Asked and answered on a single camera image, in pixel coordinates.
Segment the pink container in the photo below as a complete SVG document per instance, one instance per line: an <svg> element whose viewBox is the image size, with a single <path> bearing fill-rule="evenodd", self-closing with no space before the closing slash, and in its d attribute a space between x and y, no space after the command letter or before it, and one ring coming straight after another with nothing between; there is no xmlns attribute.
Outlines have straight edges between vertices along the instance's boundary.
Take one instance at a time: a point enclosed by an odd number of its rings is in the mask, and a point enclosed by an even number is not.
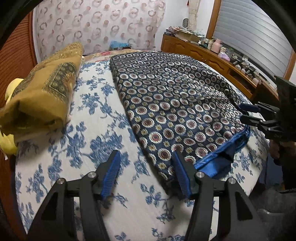
<svg viewBox="0 0 296 241"><path fill-rule="evenodd" d="M215 53L220 53L220 49L221 49L221 40L217 39L215 41L215 43L213 43L211 51L215 52Z"/></svg>

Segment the blue satin trim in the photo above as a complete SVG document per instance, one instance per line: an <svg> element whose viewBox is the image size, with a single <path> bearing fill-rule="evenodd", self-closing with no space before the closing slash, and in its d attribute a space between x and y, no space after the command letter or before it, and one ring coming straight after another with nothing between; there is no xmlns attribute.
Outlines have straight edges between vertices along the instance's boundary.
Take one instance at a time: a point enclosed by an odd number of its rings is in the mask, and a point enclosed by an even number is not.
<svg viewBox="0 0 296 241"><path fill-rule="evenodd" d="M250 126L246 126L242 132L235 134L229 141L217 148L216 151L206 155L194 167L210 177L223 177L230 171L234 154L247 144L249 138Z"/></svg>

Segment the floral pattern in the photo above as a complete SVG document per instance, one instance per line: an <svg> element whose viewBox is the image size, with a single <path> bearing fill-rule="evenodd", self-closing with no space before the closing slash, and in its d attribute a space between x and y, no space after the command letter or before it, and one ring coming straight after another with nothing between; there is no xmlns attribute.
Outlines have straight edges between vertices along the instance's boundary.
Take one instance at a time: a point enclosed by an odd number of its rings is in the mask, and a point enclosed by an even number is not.
<svg viewBox="0 0 296 241"><path fill-rule="evenodd" d="M113 149L117 149L121 153L120 171L111 196L101 208L110 240L184 240L194 202L179 200L163 189L158 174L147 162L138 143L145 144L145 141L136 140L129 125L112 74L106 67L109 61L89 63L93 62L87 62L87 67L83 65L78 77L67 126L19 144L15 188L26 232L59 177L68 181L81 178L94 171ZM232 176L240 180L240 185L249 194L265 163L267 146L264 136L251 128L249 142L235 155L232 169L225 178ZM74 201L77 236L82 241L79 199ZM210 239L217 232L219 200L215 198L214 201Z"/></svg>

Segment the wooden dresser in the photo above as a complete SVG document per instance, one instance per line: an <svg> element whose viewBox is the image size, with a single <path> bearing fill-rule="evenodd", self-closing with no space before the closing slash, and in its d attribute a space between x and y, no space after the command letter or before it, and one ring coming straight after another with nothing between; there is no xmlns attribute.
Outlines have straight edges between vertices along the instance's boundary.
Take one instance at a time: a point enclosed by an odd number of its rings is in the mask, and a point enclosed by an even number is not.
<svg viewBox="0 0 296 241"><path fill-rule="evenodd" d="M206 63L234 84L254 104L264 102L278 106L278 94L265 80L262 79L262 84L256 85L239 69L208 49L164 34L161 50L168 53L188 55Z"/></svg>

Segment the pillow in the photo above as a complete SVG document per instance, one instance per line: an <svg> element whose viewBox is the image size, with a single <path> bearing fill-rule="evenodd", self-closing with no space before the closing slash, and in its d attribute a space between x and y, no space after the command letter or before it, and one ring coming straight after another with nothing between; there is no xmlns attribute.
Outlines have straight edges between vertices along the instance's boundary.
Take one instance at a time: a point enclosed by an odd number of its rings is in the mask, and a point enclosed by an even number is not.
<svg viewBox="0 0 296 241"><path fill-rule="evenodd" d="M81 58L75 42L37 64L0 110L1 131L17 143L64 126Z"/></svg>
<svg viewBox="0 0 296 241"><path fill-rule="evenodd" d="M5 92L6 103L10 101L13 91L24 79L16 78L9 83Z"/></svg>
<svg viewBox="0 0 296 241"><path fill-rule="evenodd" d="M15 146L13 135L2 135L0 131L0 148L4 155L16 155L17 147Z"/></svg>

